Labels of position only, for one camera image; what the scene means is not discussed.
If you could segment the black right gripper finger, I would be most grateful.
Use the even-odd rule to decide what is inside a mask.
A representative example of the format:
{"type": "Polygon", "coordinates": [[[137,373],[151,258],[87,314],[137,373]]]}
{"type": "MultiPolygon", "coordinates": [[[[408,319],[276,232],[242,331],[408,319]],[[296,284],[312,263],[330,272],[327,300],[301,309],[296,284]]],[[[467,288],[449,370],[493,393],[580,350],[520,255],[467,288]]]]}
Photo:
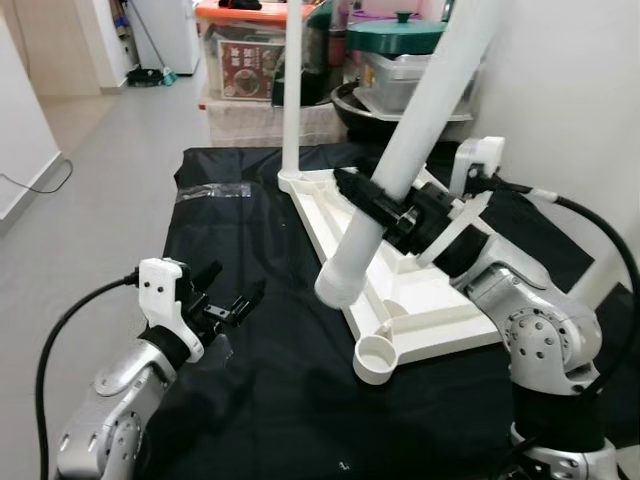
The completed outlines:
{"type": "Polygon", "coordinates": [[[335,187],[348,202],[361,212],[365,212],[381,227],[394,225],[399,219],[397,200],[376,186],[367,175],[361,172],[349,172],[346,169],[335,169],[335,187]]]}

